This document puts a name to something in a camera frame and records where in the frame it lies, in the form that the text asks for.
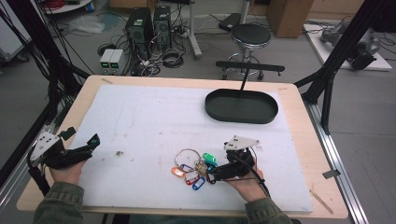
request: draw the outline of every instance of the olive green sleeve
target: olive green sleeve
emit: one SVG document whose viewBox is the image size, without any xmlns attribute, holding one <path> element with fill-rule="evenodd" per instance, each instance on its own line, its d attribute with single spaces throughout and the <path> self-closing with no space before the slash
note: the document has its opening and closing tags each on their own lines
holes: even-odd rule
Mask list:
<svg viewBox="0 0 396 224">
<path fill-rule="evenodd" d="M 77 185 L 55 183 L 35 210 L 34 223 L 82 223 L 84 189 Z"/>
<path fill-rule="evenodd" d="M 271 198 L 259 199 L 247 203 L 247 223 L 251 224 L 292 224 L 289 217 Z"/>
</svg>

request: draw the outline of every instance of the hand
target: hand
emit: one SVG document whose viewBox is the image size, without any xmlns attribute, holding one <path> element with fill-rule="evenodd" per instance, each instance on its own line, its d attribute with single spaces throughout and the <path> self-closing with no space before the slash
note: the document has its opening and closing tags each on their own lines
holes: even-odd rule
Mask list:
<svg viewBox="0 0 396 224">
<path fill-rule="evenodd" d="M 81 176 L 81 169 L 85 162 L 86 161 L 81 161 L 62 170 L 49 168 L 49 171 L 55 182 L 78 185 L 79 177 Z"/>
<path fill-rule="evenodd" d="M 257 169 L 256 165 L 254 165 L 253 169 L 255 169 L 260 178 L 263 179 L 262 171 Z M 240 179 L 231 178 L 227 179 L 226 182 L 233 186 L 248 203 L 267 197 L 253 173 L 249 172 Z"/>
</svg>

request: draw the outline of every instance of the orange key tag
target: orange key tag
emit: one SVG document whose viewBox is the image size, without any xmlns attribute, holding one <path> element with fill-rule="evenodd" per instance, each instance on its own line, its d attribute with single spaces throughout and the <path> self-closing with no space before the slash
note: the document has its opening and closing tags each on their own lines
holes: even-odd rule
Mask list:
<svg viewBox="0 0 396 224">
<path fill-rule="evenodd" d="M 186 172 L 184 172 L 177 166 L 173 167 L 171 171 L 174 175 L 177 175 L 178 177 L 184 177 L 186 175 Z"/>
</svg>

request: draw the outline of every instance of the desk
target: desk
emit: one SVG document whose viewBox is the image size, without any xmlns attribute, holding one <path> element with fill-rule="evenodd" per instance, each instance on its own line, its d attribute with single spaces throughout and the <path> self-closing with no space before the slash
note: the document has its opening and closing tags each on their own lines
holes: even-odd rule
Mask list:
<svg viewBox="0 0 396 224">
<path fill-rule="evenodd" d="M 101 85 L 135 85 L 155 87 L 180 87 L 180 88 L 229 88 L 239 89 L 239 81 L 203 80 L 203 79 L 178 79 L 158 77 L 89 77 L 84 84 L 77 100 L 73 103 L 60 130 L 68 127 L 78 127 L 84 119 L 93 98 Z M 304 172 L 304 180 L 310 191 L 314 212 L 309 214 L 289 214 L 291 217 L 321 217 L 321 218 L 346 218 L 347 208 L 343 197 L 333 178 L 325 179 L 323 173 L 330 170 L 324 156 L 321 144 L 306 112 L 304 103 L 297 88 L 292 84 L 248 82 L 246 90 L 277 92 L 285 111 L 285 117 L 290 128 L 294 147 L 296 148 L 300 164 Z M 64 143 L 69 147 L 72 139 Z M 23 211 L 33 211 L 41 202 L 43 196 L 35 182 L 31 180 L 21 197 L 17 207 Z M 143 214 L 174 214 L 196 216 L 235 216 L 231 213 L 205 212 L 199 210 L 163 210 L 163 209 L 136 209 L 117 207 L 86 207 L 84 212 L 98 213 L 143 213 Z"/>
</svg>

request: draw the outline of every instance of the gray floor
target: gray floor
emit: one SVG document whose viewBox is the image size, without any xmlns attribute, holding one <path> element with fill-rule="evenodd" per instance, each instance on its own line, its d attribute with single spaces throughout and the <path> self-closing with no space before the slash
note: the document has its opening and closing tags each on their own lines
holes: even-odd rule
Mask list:
<svg viewBox="0 0 396 224">
<path fill-rule="evenodd" d="M 77 16 L 85 15 L 83 10 L 64 13 L 58 17 L 60 23 L 68 22 Z M 205 21 L 207 27 L 216 27 L 212 17 L 202 17 L 197 21 L 200 27 Z M 108 27 L 99 35 L 87 35 L 75 31 L 66 35 L 84 62 L 95 74 L 101 73 L 100 56 L 97 48 L 110 41 L 113 35 L 122 35 L 124 21 L 119 20 L 116 27 Z M 222 33 L 211 29 L 210 32 Z M 156 77 L 180 77 L 200 79 L 221 79 L 222 71 L 215 61 L 225 60 L 239 50 L 229 35 L 198 35 L 203 57 L 195 61 L 190 44 L 186 41 L 185 63 L 177 69 L 162 68 Z M 396 55 L 381 49 L 384 58 L 396 59 Z M 279 77 L 277 73 L 265 73 L 266 82 L 293 83 L 316 72 L 321 63 L 305 35 L 293 39 L 274 38 L 265 49 L 257 50 L 254 55 L 262 63 L 285 65 L 286 71 Z M 73 63 L 89 72 L 85 65 L 71 52 Z M 396 62 L 389 61 L 393 67 Z M 0 164 L 3 165 L 48 99 L 48 82 L 39 73 L 34 62 L 10 63 L 0 68 L 0 142 L 2 143 Z M 239 75 L 229 75 L 229 79 L 240 80 Z M 396 72 L 351 71 L 341 69 L 335 79 L 330 114 L 332 139 L 341 155 L 349 178 L 361 201 L 370 223 L 396 223 L 396 102 L 394 87 Z M 28 223 L 32 213 L 16 209 L 21 190 L 27 177 L 17 187 L 16 193 L 6 209 L 0 214 L 0 223 Z M 84 223 L 99 223 L 100 214 L 84 214 Z M 303 223 L 351 223 L 344 220 L 304 219 Z"/>
</svg>

